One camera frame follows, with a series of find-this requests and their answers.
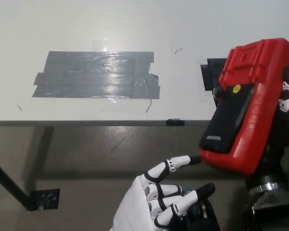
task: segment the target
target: white robotic hand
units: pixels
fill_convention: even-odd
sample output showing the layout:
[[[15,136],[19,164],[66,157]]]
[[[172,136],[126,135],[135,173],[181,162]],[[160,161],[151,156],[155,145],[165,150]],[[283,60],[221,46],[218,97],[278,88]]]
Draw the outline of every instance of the white robotic hand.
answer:
[[[184,195],[180,186],[159,183],[169,172],[200,162],[200,156],[174,157],[136,177],[117,209],[110,231],[169,230],[190,206],[212,195],[215,186],[209,183]]]

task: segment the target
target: table leg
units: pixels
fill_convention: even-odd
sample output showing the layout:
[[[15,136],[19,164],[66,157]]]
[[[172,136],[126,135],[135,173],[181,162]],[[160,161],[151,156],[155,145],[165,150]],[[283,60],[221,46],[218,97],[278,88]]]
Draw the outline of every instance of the table leg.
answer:
[[[0,167],[0,184],[15,197],[27,210],[37,210],[37,205],[25,194],[21,188]]]

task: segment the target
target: robot finger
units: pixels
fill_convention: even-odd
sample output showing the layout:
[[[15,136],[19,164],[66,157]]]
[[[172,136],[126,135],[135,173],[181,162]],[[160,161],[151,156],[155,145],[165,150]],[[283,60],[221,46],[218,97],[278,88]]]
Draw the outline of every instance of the robot finger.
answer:
[[[206,184],[196,190],[191,191],[179,201],[170,205],[158,217],[154,219],[154,230],[161,231],[169,229],[174,222],[180,220],[186,215],[190,206],[195,204],[198,200],[203,200],[211,196],[215,191],[213,183]]]
[[[176,171],[178,168],[186,165],[195,165],[201,162],[200,156],[179,156],[165,160],[154,168],[140,176],[143,188],[150,183],[158,184],[165,179],[170,172]]]
[[[157,217],[163,211],[165,211],[171,204],[179,201],[180,199],[182,199],[182,196],[172,196],[150,201],[148,204],[151,217],[153,218]]]
[[[152,201],[160,198],[181,195],[183,191],[178,185],[149,184],[145,188],[144,192],[147,201]]]

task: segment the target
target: gray duct tape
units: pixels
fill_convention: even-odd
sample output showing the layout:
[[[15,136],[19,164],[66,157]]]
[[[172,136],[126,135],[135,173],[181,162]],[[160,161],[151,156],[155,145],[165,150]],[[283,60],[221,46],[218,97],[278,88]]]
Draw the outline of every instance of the gray duct tape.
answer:
[[[159,99],[153,52],[49,52],[32,97]]]
[[[37,86],[33,97],[159,99],[159,86]]]
[[[70,52],[50,51],[47,62],[95,62],[95,63],[154,63],[151,51],[107,51],[107,52]]]

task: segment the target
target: white table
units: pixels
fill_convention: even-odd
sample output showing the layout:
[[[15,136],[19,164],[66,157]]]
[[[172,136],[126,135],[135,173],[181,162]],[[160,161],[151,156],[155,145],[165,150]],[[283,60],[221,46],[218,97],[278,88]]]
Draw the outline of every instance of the white table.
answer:
[[[289,0],[0,0],[0,125],[186,125],[215,110],[200,64],[289,40]],[[160,98],[32,98],[49,51],[154,51]]]

